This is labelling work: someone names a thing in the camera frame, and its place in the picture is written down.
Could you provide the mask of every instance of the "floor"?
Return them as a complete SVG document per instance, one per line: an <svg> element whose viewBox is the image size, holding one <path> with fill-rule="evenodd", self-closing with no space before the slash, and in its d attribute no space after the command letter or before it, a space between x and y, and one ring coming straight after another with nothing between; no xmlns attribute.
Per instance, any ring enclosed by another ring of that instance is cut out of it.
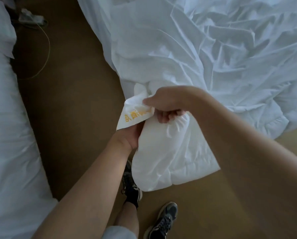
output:
<svg viewBox="0 0 297 239"><path fill-rule="evenodd" d="M17 28L13 66L40 148L54 197L61 199L86 171L114 133L124 96L117 74L103 58L102 46L76 0L28 0L25 5L45 16L48 42L41 30ZM278 139L297 154L297 130ZM111 224L125 200L118 193ZM144 193L139 204L140 238L160 207L175 201L175 238L264 238L247 217L221 171L183 185Z"/></svg>

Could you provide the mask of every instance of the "shoe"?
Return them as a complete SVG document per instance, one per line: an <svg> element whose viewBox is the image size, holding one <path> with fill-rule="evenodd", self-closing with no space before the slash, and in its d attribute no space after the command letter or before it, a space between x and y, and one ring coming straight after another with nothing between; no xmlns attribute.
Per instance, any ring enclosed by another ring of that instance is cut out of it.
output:
<svg viewBox="0 0 297 239"><path fill-rule="evenodd" d="M144 239L165 239L177 218L177 204L169 202L164 205L158 215L154 226L149 227L144 233Z"/></svg>
<svg viewBox="0 0 297 239"><path fill-rule="evenodd" d="M121 190L121 193L125 194L126 196L133 196L136 193L137 202L139 202L142 199L143 193L142 190L137 187L133 180L131 168L132 163L127 160L127 164L125 165L124 173L122 176L123 189Z"/></svg>

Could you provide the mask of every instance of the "power cord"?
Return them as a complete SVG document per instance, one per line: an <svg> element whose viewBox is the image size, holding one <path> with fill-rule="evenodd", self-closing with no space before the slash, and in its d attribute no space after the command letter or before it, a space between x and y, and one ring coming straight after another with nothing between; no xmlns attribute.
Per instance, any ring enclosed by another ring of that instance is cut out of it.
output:
<svg viewBox="0 0 297 239"><path fill-rule="evenodd" d="M44 65L42 66L42 68L34 76L31 76L28 78L23 78L23 79L18 79L18 80L31 80L31 79L35 78L36 76L38 76L41 73L41 71L43 71L43 69L47 65L49 57L50 57L50 52L51 52L50 39L49 39L48 35L45 33L45 31L43 30L43 28L41 27L41 26L46 27L46 26L48 26L49 23L47 20L45 20L43 18L43 16L33 15L27 9L21 9L21 15L19 16L19 19L12 20L12 21L14 23L22 24L24 27L31 28L31 29L37 29L37 28L34 28L34 26L37 25L48 39L48 44L49 44L48 56L47 56L47 59L46 59Z"/></svg>

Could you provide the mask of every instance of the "person's left arm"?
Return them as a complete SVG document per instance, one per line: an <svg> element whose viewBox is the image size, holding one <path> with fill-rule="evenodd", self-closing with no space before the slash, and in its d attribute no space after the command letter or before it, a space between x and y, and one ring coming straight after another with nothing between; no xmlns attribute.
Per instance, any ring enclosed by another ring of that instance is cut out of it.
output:
<svg viewBox="0 0 297 239"><path fill-rule="evenodd" d="M138 146L143 123L115 132L104 151L63 197L33 239L101 238L127 158Z"/></svg>

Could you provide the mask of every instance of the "forearm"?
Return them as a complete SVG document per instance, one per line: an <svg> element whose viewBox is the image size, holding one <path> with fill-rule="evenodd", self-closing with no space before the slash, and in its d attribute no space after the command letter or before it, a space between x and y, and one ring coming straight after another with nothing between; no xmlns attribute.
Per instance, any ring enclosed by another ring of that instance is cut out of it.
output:
<svg viewBox="0 0 297 239"><path fill-rule="evenodd" d="M109 219L131 148L114 136L59 202L33 238L100 238Z"/></svg>
<svg viewBox="0 0 297 239"><path fill-rule="evenodd" d="M297 238L297 156L256 132L206 92L191 88L183 109L197 120L241 203L272 238Z"/></svg>

